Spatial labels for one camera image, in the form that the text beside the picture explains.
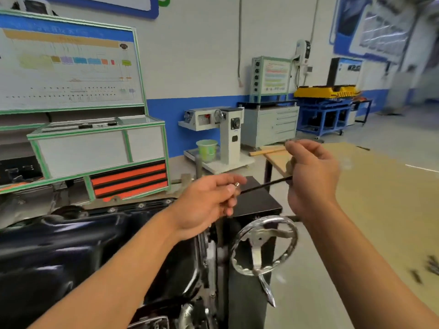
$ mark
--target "hand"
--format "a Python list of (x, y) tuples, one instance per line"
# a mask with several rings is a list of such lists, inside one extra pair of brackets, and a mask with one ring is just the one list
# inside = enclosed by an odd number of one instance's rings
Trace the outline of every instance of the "hand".
[(165, 211), (178, 233), (179, 240), (190, 239), (203, 232), (222, 216), (233, 215), (239, 188), (247, 179), (237, 174), (205, 176), (191, 183), (180, 198)]
[(320, 143), (309, 139), (288, 141), (287, 151), (293, 155), (292, 186), (288, 191), (288, 204), (295, 214), (306, 219), (326, 204), (337, 204), (340, 168), (338, 161)]

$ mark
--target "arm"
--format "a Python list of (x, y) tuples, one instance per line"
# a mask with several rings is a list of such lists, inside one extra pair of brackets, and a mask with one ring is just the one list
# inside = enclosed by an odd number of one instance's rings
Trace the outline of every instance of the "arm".
[(124, 329), (171, 249), (231, 216), (240, 175), (203, 177), (156, 214), (101, 269), (55, 304), (29, 329)]
[(285, 146), (295, 157), (288, 203), (310, 233), (354, 327), (439, 328), (438, 316), (399, 279), (338, 205), (337, 160), (310, 140)]

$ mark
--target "bucket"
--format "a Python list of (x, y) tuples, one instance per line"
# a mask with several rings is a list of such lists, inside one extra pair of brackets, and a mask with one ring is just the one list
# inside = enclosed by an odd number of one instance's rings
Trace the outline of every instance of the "bucket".
[(202, 161), (209, 163), (215, 160), (217, 156), (217, 141), (214, 139), (202, 139), (201, 141), (197, 141), (196, 144), (198, 145)]

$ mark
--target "wooden tabletop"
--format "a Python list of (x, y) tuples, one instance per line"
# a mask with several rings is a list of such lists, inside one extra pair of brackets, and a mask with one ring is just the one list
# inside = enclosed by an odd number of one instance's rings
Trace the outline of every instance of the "wooden tabletop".
[[(349, 143), (323, 146), (340, 161), (337, 200), (409, 288), (439, 315), (439, 276), (425, 269), (439, 258), (439, 173), (408, 167)], [(266, 154), (286, 176), (286, 152)], [(418, 270), (423, 284), (415, 282)]]

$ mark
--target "purple block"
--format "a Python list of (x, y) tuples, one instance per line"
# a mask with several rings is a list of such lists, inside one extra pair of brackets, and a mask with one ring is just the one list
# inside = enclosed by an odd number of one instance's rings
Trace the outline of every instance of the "purple block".
[(70, 56), (61, 56), (61, 62), (64, 64), (72, 64), (73, 58)]

